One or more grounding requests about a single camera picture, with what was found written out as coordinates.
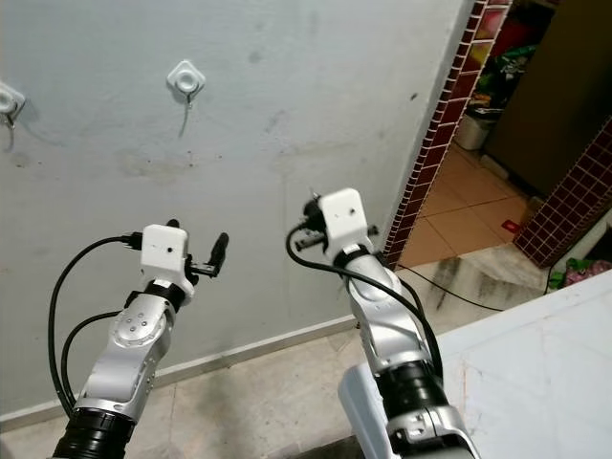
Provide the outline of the white square wall hook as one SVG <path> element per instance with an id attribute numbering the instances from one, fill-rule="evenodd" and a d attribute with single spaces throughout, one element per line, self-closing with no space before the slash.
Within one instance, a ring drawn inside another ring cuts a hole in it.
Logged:
<path id="1" fill-rule="evenodd" d="M 206 82 L 206 76 L 187 58 L 179 62 L 166 76 L 166 86 L 171 89 L 171 92 L 175 93 L 175 98 L 181 102 L 184 108 L 178 134 L 180 138 L 186 132 L 189 114 L 191 114 L 195 98 L 205 87 Z"/>
<path id="2" fill-rule="evenodd" d="M 1 80 L 0 82 L 0 117 L 8 128 L 16 126 L 16 119 L 25 108 L 26 97 Z"/>

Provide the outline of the pink and green cloth heap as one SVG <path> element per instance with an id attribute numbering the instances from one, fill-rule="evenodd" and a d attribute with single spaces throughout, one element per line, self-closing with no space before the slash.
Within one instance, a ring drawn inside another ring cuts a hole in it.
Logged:
<path id="1" fill-rule="evenodd" d="M 559 266 L 554 266 L 547 271 L 545 294 L 608 271 L 612 271 L 612 262 L 607 259 L 569 258 Z"/>

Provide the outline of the brown wooden door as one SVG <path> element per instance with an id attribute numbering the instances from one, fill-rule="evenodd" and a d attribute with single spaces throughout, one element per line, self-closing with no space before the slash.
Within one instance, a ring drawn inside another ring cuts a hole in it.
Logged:
<path id="1" fill-rule="evenodd" d="M 484 150 L 547 196 L 612 117 L 612 0 L 559 0 Z"/>

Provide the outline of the white plastic bucket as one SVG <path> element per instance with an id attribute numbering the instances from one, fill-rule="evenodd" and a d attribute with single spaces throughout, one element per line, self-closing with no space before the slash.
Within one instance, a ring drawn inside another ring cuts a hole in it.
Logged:
<path id="1" fill-rule="evenodd" d="M 465 114 L 456 125 L 453 143 L 465 150 L 480 150 L 497 119 L 498 115 Z"/>

